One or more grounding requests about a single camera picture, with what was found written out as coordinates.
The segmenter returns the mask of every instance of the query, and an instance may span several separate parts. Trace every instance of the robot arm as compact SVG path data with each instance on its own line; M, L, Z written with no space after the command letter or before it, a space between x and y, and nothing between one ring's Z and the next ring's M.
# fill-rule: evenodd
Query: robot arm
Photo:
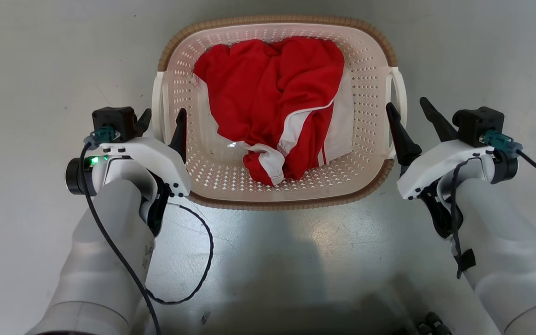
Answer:
M517 159L481 142L488 131L501 133L503 114L486 107L459 111L456 131L426 98L421 106L442 141L423 155L387 106L401 196L426 204L436 232L450 240L458 277L464 273L500 332L536 334L536 230L493 186L513 178Z
M175 133L170 146L143 138L149 113L136 122L131 107L93 112L93 134L108 136L102 143L85 142L100 144L106 155L72 159L66 169L70 192L96 195L100 222L140 282L146 281L168 198L184 197L191 189L183 162L185 129ZM185 110L181 114L178 125L185 127ZM74 230L51 303L28 334L128 334L140 299L140 288L87 209Z

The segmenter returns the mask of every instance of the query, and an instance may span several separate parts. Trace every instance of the teal connector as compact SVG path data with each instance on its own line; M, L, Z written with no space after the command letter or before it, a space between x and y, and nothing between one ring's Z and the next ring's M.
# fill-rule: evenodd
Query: teal connector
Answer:
M84 144L90 143L90 147L88 150L95 150L100 146L101 143L109 143L113 142L117 138L119 138L121 134L119 132L115 131L113 127L111 126L104 126L100 129L96 129L95 131L90 133L90 136L84 139Z
M485 135L479 138L480 142L492 146L497 150L504 151L507 154L515 154L517 150L522 150L523 145L514 142L514 139L510 136L506 136L497 131L487 131Z

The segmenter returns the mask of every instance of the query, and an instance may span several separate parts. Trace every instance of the white trim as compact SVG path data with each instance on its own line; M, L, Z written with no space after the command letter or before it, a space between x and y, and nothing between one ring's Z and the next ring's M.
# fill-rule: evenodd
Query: white trim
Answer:
M326 165L327 162L324 161L324 149L322 148L319 153L317 153L317 164L319 166Z
M237 142L237 144L249 151L260 153L258 160L264 171L266 171L266 174L268 174L268 177L270 177L273 186L280 184L285 179L285 174L282 172L282 166L285 164L285 156L279 153L278 150L272 149L266 146L266 144L250 146L243 141Z
M291 152L291 150L297 145L299 135L303 130L303 125L309 116L309 114L315 110L324 109L329 107L334 99L329 104L323 107L314 107L297 110L285 118L285 127L282 130L281 139L278 141L278 151L285 157Z
M332 161L353 150L353 123L355 122L351 72L345 68L334 96L332 120L324 139L325 161Z

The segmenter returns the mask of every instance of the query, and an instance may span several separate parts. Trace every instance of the gray floor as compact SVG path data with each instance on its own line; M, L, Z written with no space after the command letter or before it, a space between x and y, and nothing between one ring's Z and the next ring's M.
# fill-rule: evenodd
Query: gray floor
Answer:
M389 38L408 90L408 130L436 144L418 107L447 116L485 105L536 159L536 2L350 0L1 0L0 334L40 320L86 208L63 172L91 130L92 110L148 107L158 57L195 21L253 13L346 15ZM385 334L434 310L455 334L497 334L440 241L425 206L391 178L353 204L295 212L200 208L215 259L188 303L157 306L171 333ZM536 171L498 185L536 226ZM202 227L170 208L147 286L184 297L201 275ZM202 326L203 314L210 312ZM141 309L141 319L146 318ZM136 332L141 331L141 323Z

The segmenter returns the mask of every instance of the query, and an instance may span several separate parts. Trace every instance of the laundry basket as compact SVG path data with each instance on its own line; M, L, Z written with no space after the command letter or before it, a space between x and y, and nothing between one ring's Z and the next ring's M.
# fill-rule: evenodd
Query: laundry basket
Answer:
M300 180L270 187L251 179L242 158L247 153L217 134L208 112L198 110L192 69L209 47L260 39L276 42L291 36L333 40L351 71L355 122L353 151ZM169 143L177 112L187 110L187 170L190 200L214 208L288 210L349 203L366 197L386 180L394 165L385 105L391 101L406 121L407 102L396 56L374 26L355 19L314 15L261 15L195 23L165 47L153 88L155 138Z

